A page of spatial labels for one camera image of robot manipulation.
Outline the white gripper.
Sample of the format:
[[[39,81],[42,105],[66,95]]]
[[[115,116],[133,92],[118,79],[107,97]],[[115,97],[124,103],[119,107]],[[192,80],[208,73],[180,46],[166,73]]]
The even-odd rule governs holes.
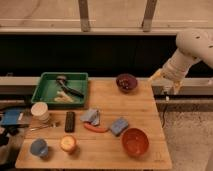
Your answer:
[[[152,82],[156,79],[164,77],[168,80],[173,81],[173,91],[174,94],[178,94],[181,88],[181,80],[185,77],[185,72],[178,70],[174,65],[171,64],[171,61],[168,60],[162,67],[158,69],[152,76],[149,77],[148,81]]]

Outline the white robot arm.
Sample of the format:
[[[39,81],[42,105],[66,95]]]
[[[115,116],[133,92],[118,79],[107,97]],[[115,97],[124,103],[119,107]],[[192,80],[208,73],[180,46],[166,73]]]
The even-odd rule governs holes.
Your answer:
[[[149,77],[150,82],[158,78],[172,81],[175,94],[193,65],[203,61],[213,69],[213,36],[201,29],[184,29],[176,35],[176,46],[173,55]]]

